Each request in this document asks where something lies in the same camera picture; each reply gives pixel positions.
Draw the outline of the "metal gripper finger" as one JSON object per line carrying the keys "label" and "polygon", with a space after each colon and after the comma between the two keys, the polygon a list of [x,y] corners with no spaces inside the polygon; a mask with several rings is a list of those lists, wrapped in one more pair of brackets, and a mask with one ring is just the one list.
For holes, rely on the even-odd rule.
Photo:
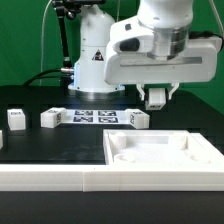
{"label": "metal gripper finger", "polygon": [[142,85],[142,84],[136,84],[136,89],[139,92],[139,96],[140,96],[141,101],[144,101],[145,100],[144,85]]}
{"label": "metal gripper finger", "polygon": [[176,92],[176,90],[179,88],[178,83],[172,83],[171,86],[168,88],[168,99],[171,100],[173,94]]}

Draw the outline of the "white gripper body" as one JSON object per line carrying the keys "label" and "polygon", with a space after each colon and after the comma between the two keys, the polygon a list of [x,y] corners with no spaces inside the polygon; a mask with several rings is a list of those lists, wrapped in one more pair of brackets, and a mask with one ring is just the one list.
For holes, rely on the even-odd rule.
{"label": "white gripper body", "polygon": [[208,82],[215,76],[221,45],[217,36],[190,39],[183,52],[167,61],[117,53],[108,46],[104,80],[110,85]]}

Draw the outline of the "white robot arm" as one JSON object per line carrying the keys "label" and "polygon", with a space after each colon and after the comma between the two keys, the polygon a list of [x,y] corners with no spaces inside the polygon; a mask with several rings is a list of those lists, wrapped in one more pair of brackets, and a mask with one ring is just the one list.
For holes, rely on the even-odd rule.
{"label": "white robot arm", "polygon": [[81,52],[72,88],[106,94],[137,87],[151,105],[170,98],[181,83],[208,82],[222,39],[192,32],[194,0],[140,0],[135,16],[116,22],[101,0],[79,0]]}

